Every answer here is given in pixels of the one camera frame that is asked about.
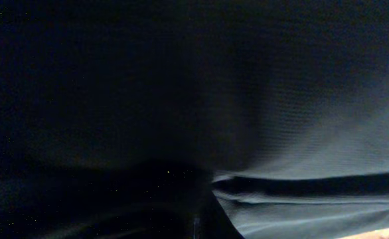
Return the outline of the black t-shirt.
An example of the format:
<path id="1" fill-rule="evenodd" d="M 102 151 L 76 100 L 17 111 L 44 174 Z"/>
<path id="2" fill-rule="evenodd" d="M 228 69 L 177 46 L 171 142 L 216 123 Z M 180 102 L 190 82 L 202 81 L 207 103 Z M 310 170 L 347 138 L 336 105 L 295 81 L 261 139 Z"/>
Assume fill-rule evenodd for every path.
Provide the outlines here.
<path id="1" fill-rule="evenodd" d="M 389 228 L 389 1 L 0 1 L 0 238 Z"/>

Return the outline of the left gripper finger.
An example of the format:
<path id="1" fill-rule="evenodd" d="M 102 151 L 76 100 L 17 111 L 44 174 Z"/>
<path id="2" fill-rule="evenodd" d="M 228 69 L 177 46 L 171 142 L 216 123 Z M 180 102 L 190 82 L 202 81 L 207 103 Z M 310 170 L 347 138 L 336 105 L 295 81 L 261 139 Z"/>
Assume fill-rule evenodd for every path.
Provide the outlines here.
<path id="1" fill-rule="evenodd" d="M 193 218 L 193 239 L 244 239 L 210 192 Z"/>

